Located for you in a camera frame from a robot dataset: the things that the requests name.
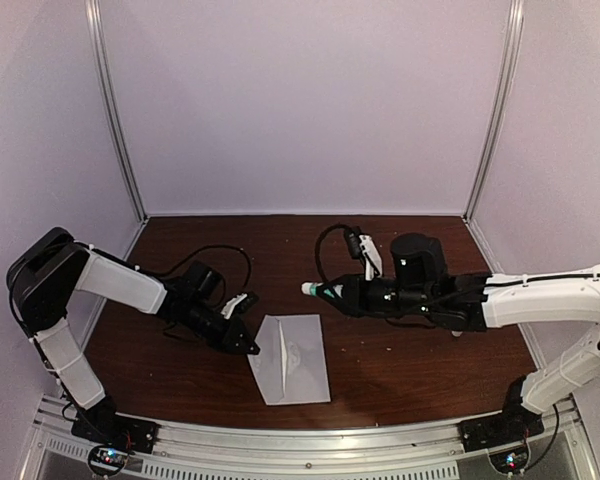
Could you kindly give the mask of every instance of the black mount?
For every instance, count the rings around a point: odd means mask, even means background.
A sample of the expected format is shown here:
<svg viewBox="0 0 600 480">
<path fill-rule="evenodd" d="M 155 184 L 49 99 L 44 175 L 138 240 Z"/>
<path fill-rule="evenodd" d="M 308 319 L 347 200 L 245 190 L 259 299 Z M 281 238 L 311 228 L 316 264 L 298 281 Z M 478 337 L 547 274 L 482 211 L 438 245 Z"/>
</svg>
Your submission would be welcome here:
<svg viewBox="0 0 600 480">
<path fill-rule="evenodd" d="M 460 422 L 459 429 L 465 452 L 522 442 L 544 432 L 542 415 L 522 406 L 521 377 L 511 384 L 502 412 Z"/>
<path fill-rule="evenodd" d="M 148 420 L 116 414 L 116 405 L 106 396 L 89 410 L 80 409 L 71 433 L 91 442 L 110 445 L 123 452 L 152 453 L 158 425 Z"/>
</svg>

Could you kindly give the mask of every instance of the metal base frame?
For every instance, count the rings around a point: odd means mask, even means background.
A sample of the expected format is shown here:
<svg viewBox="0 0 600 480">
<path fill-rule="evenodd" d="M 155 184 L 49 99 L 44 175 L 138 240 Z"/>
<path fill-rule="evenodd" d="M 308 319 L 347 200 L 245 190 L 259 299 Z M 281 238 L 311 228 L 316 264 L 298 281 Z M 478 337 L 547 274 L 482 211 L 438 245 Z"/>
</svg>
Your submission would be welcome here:
<svg viewBox="0 0 600 480">
<path fill-rule="evenodd" d="M 72 423 L 61 415 L 65 404 L 42 399 L 22 480 L 42 480 L 39 472 L 48 452 L 86 461 L 91 444 L 71 436 Z M 558 408 L 578 478 L 598 480 L 575 404 L 568 399 Z M 66 413 L 71 417 L 74 412 L 70 408 Z M 154 421 L 159 424 L 154 453 L 134 455 L 126 474 L 155 480 L 457 480 L 458 461 L 486 454 L 463 451 L 456 419 L 342 430 L 229 429 Z M 553 412 L 544 422 L 542 437 L 548 437 L 555 426 Z"/>
</svg>

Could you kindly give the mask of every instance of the wooden table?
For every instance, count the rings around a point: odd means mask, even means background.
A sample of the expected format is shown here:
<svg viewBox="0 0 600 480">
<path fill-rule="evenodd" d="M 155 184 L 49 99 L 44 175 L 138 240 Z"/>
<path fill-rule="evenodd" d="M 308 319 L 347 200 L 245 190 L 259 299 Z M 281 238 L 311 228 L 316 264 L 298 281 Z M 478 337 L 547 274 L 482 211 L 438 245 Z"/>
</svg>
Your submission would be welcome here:
<svg viewBox="0 0 600 480">
<path fill-rule="evenodd" d="M 346 318 L 300 285 L 317 281 L 316 236 L 335 222 L 359 225 L 373 236 L 392 274 L 389 244 L 400 233 L 441 239 L 450 273 L 487 266 L 460 218 L 455 217 L 182 217 L 152 219 L 131 261 L 165 270 L 209 243 L 243 247 L 253 258 L 249 289 L 260 302 L 245 320 L 255 333 L 265 314 L 322 318 L 331 403 L 264 404 L 247 359 L 217 353 L 190 335 L 162 335 L 165 323 L 109 302 L 87 356 L 121 412 L 198 424 L 262 428 L 346 428 L 394 425 L 478 414 L 502 407 L 508 385 L 534 370 L 517 327 L 453 338 L 448 331 L 398 329 L 382 320 Z M 204 252 L 200 260 L 236 293 L 245 267 L 232 252 Z M 360 271 L 340 234 L 324 245 L 329 276 Z"/>
</svg>

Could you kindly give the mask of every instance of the folded paper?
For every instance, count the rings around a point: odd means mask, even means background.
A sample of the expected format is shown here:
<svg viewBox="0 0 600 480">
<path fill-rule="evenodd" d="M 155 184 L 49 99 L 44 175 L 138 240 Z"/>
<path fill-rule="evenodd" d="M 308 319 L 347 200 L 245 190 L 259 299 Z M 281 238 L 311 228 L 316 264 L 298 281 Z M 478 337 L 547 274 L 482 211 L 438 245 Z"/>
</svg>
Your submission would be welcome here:
<svg viewBox="0 0 600 480">
<path fill-rule="evenodd" d="M 265 316 L 251 371 L 267 405 L 330 402 L 320 315 Z"/>
</svg>

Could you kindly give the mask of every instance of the white wall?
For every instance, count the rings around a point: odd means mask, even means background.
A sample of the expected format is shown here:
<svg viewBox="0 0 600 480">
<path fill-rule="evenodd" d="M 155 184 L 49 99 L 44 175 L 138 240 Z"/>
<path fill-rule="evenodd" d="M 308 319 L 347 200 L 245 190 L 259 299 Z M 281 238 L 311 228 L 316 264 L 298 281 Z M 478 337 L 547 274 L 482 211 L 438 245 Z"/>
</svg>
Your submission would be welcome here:
<svg viewBox="0 0 600 480">
<path fill-rule="evenodd" d="M 508 272 L 600 263 L 600 0 L 527 1 L 477 223 Z M 534 326 L 547 360 L 587 327 Z M 576 395 L 600 463 L 600 380 Z"/>
<path fill-rule="evenodd" d="M 103 2 L 150 213 L 455 213 L 508 0 Z"/>
<path fill-rule="evenodd" d="M 55 225 L 117 254 L 136 229 L 103 110 L 83 1 L 0 2 L 0 479 L 51 388 L 9 314 L 7 268 Z M 79 337 L 92 308 L 70 306 Z"/>
</svg>

